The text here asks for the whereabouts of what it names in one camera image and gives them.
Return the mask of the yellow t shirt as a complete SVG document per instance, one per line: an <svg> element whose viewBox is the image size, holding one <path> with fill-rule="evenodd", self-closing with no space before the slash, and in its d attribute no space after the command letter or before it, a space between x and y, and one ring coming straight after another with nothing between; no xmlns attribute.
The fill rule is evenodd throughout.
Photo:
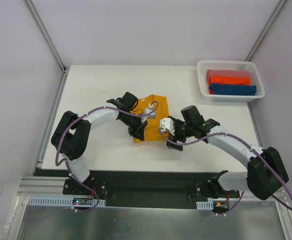
<svg viewBox="0 0 292 240"><path fill-rule="evenodd" d="M142 111L144 111L153 101L157 101L159 103L159 107L156 110L156 117L147 119L147 125L144 129L145 142L157 142L164 140L159 133L159 126L160 120L167 118L170 115L167 97L151 94L147 97L140 98L136 108L131 111L131 113L135 112L140 115Z"/></svg>

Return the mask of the white plastic basket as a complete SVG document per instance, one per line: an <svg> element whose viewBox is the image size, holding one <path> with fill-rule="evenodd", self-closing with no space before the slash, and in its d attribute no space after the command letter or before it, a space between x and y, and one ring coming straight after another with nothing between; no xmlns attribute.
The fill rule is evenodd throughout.
<svg viewBox="0 0 292 240"><path fill-rule="evenodd" d="M251 85L256 86L256 94L252 96L209 94L209 84L206 77L208 70L247 71L250 74ZM261 75L256 65L249 61L200 60L197 63L197 78L200 96L205 102L249 103L265 96Z"/></svg>

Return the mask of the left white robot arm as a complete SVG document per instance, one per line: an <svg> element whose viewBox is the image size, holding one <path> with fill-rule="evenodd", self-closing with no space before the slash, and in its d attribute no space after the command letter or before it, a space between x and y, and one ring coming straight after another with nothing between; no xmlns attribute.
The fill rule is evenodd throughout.
<svg viewBox="0 0 292 240"><path fill-rule="evenodd" d="M87 113L78 115L66 111L52 137L51 144L56 149L55 165L66 164L70 176L75 179L74 188L85 195L91 191L92 183L88 180L90 170L85 160L85 151L92 130L113 121L121 121L128 127L128 134L143 141L144 130L149 111L141 114L133 113L139 103L138 98L130 92L123 97L107 100L103 106L97 107Z"/></svg>

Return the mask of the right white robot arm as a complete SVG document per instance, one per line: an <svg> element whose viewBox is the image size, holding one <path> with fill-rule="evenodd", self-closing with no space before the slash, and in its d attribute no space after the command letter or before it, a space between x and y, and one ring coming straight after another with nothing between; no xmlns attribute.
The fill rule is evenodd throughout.
<svg viewBox="0 0 292 240"><path fill-rule="evenodd" d="M232 191L250 191L258 199L267 200L289 181L275 148L245 143L216 120L205 120L194 105L182 109L181 114L183 120L172 116L160 120L160 131L168 133L168 148L182 151L187 138L194 137L223 150L246 168L244 172L223 170L217 173L200 187L203 195L217 199Z"/></svg>

